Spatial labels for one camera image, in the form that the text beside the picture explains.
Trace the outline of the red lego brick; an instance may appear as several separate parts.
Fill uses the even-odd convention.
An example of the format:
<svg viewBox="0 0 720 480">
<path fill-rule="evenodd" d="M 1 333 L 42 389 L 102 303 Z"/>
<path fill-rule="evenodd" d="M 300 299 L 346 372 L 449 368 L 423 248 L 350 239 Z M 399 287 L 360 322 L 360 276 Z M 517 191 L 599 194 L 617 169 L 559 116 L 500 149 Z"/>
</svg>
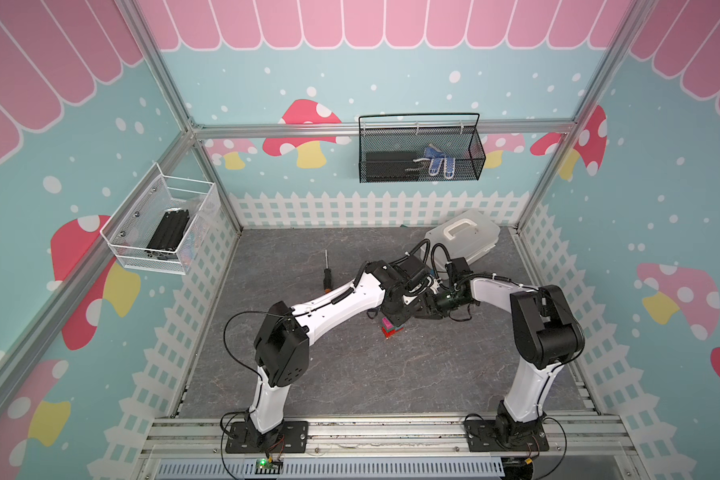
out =
<svg viewBox="0 0 720 480">
<path fill-rule="evenodd" d="M 381 330 L 382 330 L 382 333 L 383 333 L 383 335 L 384 335 L 384 337 L 385 337 L 386 339 L 389 339 L 389 338 L 392 337 L 393 335 L 395 335 L 395 334 L 397 334 L 397 333 L 400 332 L 400 329 L 395 329 L 395 328 L 387 329 L 386 327 L 382 327 Z"/>
</svg>

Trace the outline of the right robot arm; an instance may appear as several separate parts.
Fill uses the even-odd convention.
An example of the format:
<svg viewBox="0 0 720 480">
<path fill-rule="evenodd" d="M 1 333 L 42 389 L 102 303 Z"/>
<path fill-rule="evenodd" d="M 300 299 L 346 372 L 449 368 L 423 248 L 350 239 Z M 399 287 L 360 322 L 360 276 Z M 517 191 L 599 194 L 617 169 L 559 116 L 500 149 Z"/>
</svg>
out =
<svg viewBox="0 0 720 480">
<path fill-rule="evenodd" d="M 565 365 L 583 351 L 585 339 L 560 287 L 533 286 L 495 273 L 476 273 L 463 258 L 445 263 L 447 286 L 427 308 L 448 316 L 462 306 L 488 303 L 511 315 L 520 361 L 493 421 L 496 442 L 507 448 L 543 432 L 544 403 Z"/>
</svg>

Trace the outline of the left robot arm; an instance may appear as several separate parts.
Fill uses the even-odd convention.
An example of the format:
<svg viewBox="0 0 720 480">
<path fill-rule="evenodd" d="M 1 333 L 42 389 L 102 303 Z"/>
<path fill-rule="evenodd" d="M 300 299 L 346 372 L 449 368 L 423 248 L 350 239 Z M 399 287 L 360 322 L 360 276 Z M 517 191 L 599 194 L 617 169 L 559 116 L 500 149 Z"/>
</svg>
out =
<svg viewBox="0 0 720 480">
<path fill-rule="evenodd" d="M 433 280 L 424 260 L 406 255 L 391 263 L 367 262 L 351 281 L 315 300 L 272 305 L 253 341 L 255 365 L 248 369 L 257 384 L 245 413 L 246 427 L 260 435 L 281 428 L 290 385 L 306 373 L 310 348 L 321 337 L 374 309 L 393 325 L 404 324 Z"/>
</svg>

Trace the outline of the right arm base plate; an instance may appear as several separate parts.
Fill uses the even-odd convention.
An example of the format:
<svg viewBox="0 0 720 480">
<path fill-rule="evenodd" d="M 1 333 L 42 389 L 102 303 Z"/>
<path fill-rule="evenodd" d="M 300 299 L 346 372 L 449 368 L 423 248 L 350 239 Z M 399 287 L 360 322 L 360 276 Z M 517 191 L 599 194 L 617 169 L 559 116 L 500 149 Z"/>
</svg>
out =
<svg viewBox="0 0 720 480">
<path fill-rule="evenodd" d="M 549 450 L 547 435 L 538 421 L 518 423 L 505 417 L 470 418 L 463 426 L 471 452 L 518 452 L 533 456 Z"/>
</svg>

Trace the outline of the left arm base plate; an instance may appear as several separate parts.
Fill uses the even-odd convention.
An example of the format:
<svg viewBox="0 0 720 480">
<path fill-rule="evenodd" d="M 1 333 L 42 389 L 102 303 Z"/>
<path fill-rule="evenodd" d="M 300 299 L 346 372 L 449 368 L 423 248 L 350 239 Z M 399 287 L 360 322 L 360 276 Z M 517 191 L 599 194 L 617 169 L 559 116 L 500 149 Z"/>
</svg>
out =
<svg viewBox="0 0 720 480">
<path fill-rule="evenodd" d="M 232 422 L 227 428 L 224 444 L 227 454 L 243 453 L 304 453 L 309 423 L 306 421 L 283 421 L 273 430 L 261 433 L 250 422 Z"/>
</svg>

